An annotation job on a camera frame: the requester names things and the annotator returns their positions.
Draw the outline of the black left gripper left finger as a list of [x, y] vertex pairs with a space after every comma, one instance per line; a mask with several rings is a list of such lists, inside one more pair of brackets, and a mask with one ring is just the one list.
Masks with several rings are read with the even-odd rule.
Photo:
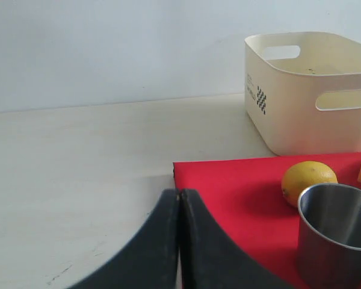
[[105, 264], [71, 288], [175, 288], [180, 199], [165, 189], [145, 223]]

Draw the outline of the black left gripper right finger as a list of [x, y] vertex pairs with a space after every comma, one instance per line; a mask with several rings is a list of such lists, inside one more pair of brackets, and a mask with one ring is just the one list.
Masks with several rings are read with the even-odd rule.
[[180, 191], [183, 288], [291, 288], [248, 256], [222, 230], [196, 190]]

